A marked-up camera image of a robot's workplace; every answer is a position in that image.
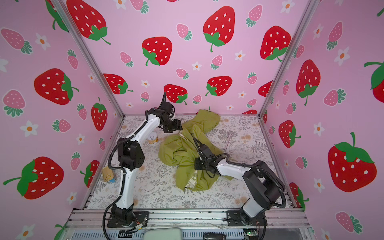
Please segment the green zip jacket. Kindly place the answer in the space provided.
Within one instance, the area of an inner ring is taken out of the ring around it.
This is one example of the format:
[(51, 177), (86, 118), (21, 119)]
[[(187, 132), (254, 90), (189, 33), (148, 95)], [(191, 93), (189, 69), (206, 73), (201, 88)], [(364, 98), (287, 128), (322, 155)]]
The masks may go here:
[(178, 167), (175, 175), (176, 186), (181, 190), (207, 191), (219, 178), (218, 175), (207, 174), (206, 171), (195, 170), (195, 159), (199, 157), (193, 138), (207, 145), (215, 155), (223, 151), (214, 146), (206, 133), (213, 130), (221, 117), (207, 110), (199, 110), (198, 114), (184, 124), (177, 135), (165, 139), (159, 149), (159, 159), (168, 166)]

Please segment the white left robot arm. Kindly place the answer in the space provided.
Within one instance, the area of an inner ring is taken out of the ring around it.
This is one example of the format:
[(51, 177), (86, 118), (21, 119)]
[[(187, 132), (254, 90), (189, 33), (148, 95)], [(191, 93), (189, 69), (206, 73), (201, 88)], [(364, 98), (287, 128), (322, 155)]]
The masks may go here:
[(175, 119), (174, 114), (175, 107), (165, 100), (159, 107), (147, 110), (142, 124), (128, 137), (120, 138), (109, 156), (108, 167), (111, 170), (120, 170), (122, 174), (119, 197), (107, 210), (111, 211), (112, 220), (124, 227), (134, 222), (134, 185), (137, 172), (145, 161), (141, 143), (156, 128), (162, 129), (164, 133), (181, 131), (181, 121)]

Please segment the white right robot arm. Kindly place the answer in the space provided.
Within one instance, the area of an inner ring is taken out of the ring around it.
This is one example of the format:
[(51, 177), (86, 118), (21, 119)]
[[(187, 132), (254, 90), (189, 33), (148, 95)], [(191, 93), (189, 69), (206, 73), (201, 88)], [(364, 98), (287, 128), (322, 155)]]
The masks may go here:
[(209, 177), (225, 176), (243, 181), (252, 197), (237, 211), (234, 217), (228, 216), (228, 224), (238, 222), (252, 226), (273, 206), (285, 208), (285, 185), (263, 161), (253, 165), (240, 164), (230, 160), (229, 154), (215, 155), (207, 145), (196, 143), (199, 158), (195, 160), (195, 169), (205, 171)]

